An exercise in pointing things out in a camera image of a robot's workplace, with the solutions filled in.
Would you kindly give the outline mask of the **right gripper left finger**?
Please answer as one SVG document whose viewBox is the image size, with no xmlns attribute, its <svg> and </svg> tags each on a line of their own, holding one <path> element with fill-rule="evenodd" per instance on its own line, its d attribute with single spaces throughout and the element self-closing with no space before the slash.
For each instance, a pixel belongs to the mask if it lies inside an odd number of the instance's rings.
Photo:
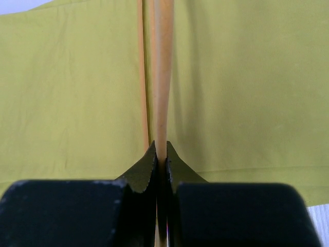
<svg viewBox="0 0 329 247">
<path fill-rule="evenodd" d="M 155 146 L 114 180 L 20 180 L 1 197 L 1 246 L 153 246 Z"/>
</svg>

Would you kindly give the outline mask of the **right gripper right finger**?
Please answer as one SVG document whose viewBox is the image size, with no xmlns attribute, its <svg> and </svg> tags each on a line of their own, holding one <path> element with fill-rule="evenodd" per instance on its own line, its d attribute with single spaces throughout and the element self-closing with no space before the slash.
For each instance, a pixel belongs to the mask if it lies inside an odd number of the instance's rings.
<svg viewBox="0 0 329 247">
<path fill-rule="evenodd" d="M 320 246 L 299 193 L 281 183 L 207 182 L 168 150 L 170 246 Z"/>
</svg>

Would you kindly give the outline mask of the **yellow-green trousers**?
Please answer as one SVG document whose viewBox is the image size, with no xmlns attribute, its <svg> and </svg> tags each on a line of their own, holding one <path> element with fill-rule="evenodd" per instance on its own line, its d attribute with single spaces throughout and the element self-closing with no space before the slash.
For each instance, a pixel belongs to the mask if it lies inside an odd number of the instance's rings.
<svg viewBox="0 0 329 247">
<path fill-rule="evenodd" d="M 328 203 L 328 1 L 176 1 L 168 140 L 210 182 Z M 136 1 L 1 16 L 1 191 L 144 154 Z"/>
</svg>

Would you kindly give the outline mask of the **yellow velvet hanger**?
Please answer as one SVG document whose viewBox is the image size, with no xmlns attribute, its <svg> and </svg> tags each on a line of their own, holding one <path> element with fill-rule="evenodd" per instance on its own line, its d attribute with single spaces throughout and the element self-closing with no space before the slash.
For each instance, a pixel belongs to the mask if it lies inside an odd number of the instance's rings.
<svg viewBox="0 0 329 247">
<path fill-rule="evenodd" d="M 155 124 L 158 193 L 156 196 L 155 246 L 168 246 L 165 212 L 167 186 L 167 120 L 172 71 L 173 1 L 150 2 L 151 69 Z"/>
</svg>

